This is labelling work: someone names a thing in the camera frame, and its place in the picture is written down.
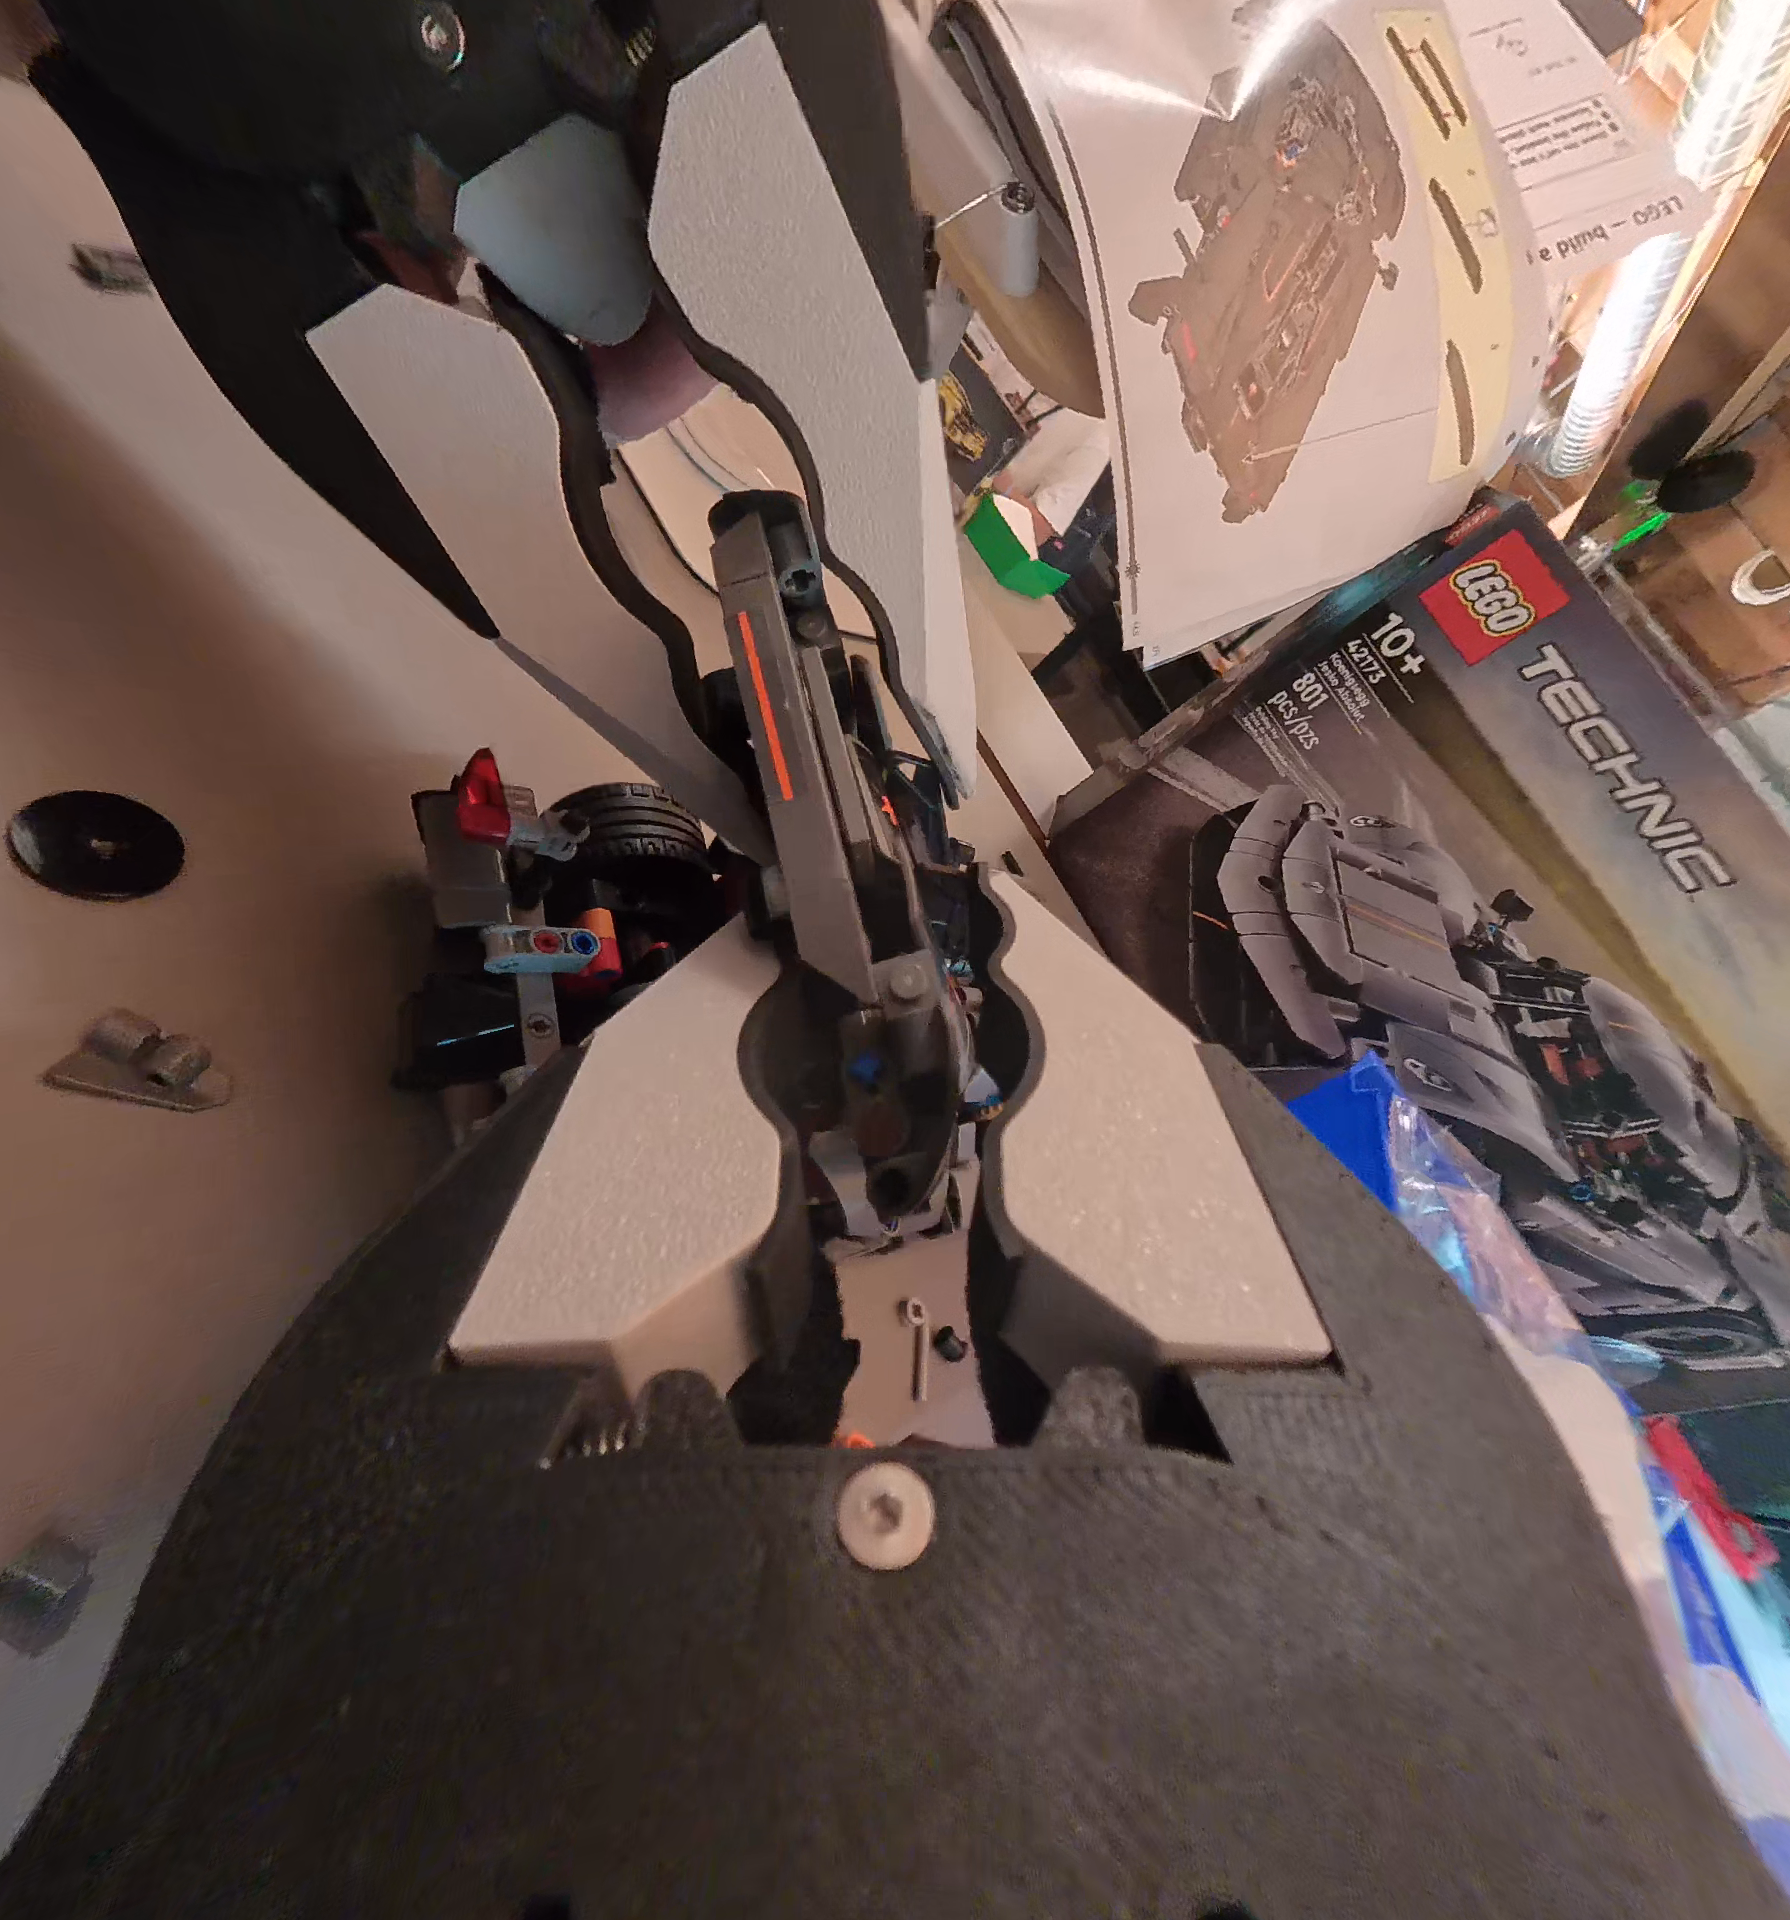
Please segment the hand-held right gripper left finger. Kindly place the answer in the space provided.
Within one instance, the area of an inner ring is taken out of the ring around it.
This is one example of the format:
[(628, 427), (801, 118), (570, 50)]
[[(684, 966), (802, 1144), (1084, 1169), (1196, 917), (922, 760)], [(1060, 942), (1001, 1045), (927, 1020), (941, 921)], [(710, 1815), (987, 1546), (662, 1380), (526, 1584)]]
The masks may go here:
[(841, 1430), (801, 1147), (763, 1090), (778, 950), (734, 917), (604, 1020), (447, 1336), (465, 1368), (570, 1367), (628, 1414), (666, 1375), (751, 1380), (751, 1430)]

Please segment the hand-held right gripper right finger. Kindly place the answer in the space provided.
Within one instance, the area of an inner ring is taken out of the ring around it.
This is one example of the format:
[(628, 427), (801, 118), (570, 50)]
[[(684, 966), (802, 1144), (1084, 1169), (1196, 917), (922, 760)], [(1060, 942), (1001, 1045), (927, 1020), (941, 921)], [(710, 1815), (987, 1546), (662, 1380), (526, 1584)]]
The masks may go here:
[(1211, 1051), (1026, 883), (982, 873), (984, 1038), (1021, 1071), (982, 1147), (969, 1332), (996, 1441), (1106, 1370), (1132, 1433), (1219, 1433), (1227, 1395), (1329, 1395), (1339, 1353)]

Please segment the partly built lego car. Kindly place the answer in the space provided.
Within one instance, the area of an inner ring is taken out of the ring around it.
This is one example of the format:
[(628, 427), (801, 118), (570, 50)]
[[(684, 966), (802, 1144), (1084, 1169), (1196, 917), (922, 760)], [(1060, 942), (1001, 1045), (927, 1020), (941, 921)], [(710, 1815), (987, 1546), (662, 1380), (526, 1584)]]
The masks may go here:
[(488, 749), (408, 805), (431, 946), (403, 997), (394, 1085), (426, 1095), (456, 1147), (718, 932), (749, 877), (660, 785), (545, 803)]

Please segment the grey lego door panel assembly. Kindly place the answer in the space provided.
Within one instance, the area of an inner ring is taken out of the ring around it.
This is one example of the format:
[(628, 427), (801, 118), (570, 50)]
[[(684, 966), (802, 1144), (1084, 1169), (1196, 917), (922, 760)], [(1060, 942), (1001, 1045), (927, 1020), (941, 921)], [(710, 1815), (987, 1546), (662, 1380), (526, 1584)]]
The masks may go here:
[(793, 1129), (810, 1224), (835, 1255), (952, 1235), (1004, 1102), (980, 1062), (975, 851), (951, 828), (942, 774), (890, 739), (804, 504), (729, 492), (710, 526), (731, 660), (722, 705), (743, 714), (723, 741), (769, 830), (746, 916), (782, 959), (761, 1089)]

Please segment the dark lego set box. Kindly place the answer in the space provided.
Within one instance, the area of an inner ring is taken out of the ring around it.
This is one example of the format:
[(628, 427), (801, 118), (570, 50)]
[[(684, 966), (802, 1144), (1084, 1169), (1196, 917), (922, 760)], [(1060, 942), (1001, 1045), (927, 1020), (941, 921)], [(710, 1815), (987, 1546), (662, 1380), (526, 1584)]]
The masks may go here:
[(1272, 1090), (1384, 1064), (1646, 1403), (1790, 1399), (1790, 827), (1527, 504), (1120, 744), (1051, 862)]

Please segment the grey lego hinge panel piece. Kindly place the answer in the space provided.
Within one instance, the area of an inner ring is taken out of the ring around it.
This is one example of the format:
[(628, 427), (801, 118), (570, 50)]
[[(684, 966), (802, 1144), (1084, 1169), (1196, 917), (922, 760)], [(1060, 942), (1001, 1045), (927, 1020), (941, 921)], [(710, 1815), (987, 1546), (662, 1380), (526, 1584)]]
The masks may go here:
[(66, 1092), (178, 1113), (218, 1109), (235, 1090), (208, 1043), (121, 1009), (91, 1020), (40, 1081)]

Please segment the black round lego dish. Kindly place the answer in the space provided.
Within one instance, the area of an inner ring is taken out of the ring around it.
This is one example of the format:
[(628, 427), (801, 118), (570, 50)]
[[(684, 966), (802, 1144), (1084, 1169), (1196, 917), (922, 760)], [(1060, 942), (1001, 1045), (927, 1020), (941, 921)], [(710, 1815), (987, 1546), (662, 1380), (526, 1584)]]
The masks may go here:
[(6, 822), (2, 843), (22, 877), (83, 900), (150, 898), (188, 866), (188, 843), (163, 813), (101, 789), (29, 799)]

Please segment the person's left hand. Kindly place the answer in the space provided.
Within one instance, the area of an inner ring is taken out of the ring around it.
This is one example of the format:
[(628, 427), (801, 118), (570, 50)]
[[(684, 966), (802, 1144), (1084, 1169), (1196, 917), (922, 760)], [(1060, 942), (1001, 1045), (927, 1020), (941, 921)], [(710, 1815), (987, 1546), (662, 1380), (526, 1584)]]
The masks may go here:
[(660, 305), (622, 342), (586, 343), (584, 355), (598, 429), (610, 444), (664, 431), (719, 386)]

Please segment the black box with yellow car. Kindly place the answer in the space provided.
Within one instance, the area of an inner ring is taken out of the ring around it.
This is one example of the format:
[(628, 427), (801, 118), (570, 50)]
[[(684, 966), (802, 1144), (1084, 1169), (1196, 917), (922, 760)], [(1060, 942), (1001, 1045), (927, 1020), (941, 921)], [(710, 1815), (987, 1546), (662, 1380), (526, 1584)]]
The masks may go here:
[(1026, 443), (1026, 429), (967, 343), (935, 389), (951, 484), (960, 496), (980, 492)]

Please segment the clear plastic parts bags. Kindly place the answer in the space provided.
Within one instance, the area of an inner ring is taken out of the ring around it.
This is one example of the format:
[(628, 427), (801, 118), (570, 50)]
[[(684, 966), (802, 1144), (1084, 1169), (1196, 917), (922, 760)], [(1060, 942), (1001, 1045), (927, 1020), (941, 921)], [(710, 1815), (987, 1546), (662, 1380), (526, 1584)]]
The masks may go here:
[(1387, 1102), (1387, 1169), (1403, 1224), (1457, 1285), (1538, 1395), (1588, 1393), (1635, 1423), (1640, 1411), (1627, 1387), (1526, 1248), (1486, 1171), (1405, 1092), (1391, 1092)]

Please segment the green plastic bin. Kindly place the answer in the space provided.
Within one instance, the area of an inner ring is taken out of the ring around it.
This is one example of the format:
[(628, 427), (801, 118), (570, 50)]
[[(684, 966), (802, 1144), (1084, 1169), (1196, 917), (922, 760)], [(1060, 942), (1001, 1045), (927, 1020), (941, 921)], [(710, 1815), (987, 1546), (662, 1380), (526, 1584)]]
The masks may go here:
[(960, 531), (990, 578), (1014, 596), (1041, 599), (1060, 593), (1070, 572), (1044, 557), (1035, 508), (1008, 492), (980, 492)]

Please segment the white instruction booklet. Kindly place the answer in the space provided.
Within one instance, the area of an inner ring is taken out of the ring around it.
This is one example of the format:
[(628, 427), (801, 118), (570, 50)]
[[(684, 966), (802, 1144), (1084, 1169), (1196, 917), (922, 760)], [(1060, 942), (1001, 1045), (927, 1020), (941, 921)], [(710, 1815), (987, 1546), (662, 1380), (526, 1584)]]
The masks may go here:
[(1088, 309), (1123, 641), (1177, 658), (1449, 524), (1551, 342), (1464, 3), (978, 3)]

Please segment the red plastic object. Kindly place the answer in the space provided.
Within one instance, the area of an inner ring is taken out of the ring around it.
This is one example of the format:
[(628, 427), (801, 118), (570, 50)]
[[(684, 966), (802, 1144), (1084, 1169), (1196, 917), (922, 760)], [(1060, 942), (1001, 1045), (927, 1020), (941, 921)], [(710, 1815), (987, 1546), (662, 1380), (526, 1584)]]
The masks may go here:
[(1768, 1532), (1736, 1510), (1720, 1483), (1703, 1466), (1700, 1453), (1674, 1417), (1641, 1419), (1641, 1434), (1656, 1466), (1677, 1497), (1687, 1506), (1693, 1521), (1718, 1548), (1723, 1565), (1743, 1581), (1755, 1581), (1778, 1565), (1778, 1548)]

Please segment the printed white note sheet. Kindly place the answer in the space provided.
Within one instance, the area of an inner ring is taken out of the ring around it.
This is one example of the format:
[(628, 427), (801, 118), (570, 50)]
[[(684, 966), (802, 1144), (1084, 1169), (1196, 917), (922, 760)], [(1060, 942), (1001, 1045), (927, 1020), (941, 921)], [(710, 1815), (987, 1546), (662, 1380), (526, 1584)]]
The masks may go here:
[(1553, 291), (1648, 240), (1695, 234), (1709, 193), (1635, 116), (1571, 3), (1449, 2), (1446, 11)]

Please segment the black round ceiling device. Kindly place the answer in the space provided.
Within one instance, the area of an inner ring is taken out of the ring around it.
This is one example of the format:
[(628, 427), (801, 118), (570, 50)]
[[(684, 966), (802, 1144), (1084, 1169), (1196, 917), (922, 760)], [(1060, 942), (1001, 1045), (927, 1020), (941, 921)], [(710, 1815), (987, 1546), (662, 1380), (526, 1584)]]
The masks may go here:
[(1631, 444), (1627, 472), (1664, 515), (1708, 513), (1734, 503), (1755, 481), (1748, 448), (1725, 443), (1702, 451), (1713, 410), (1697, 396), (1683, 397)]

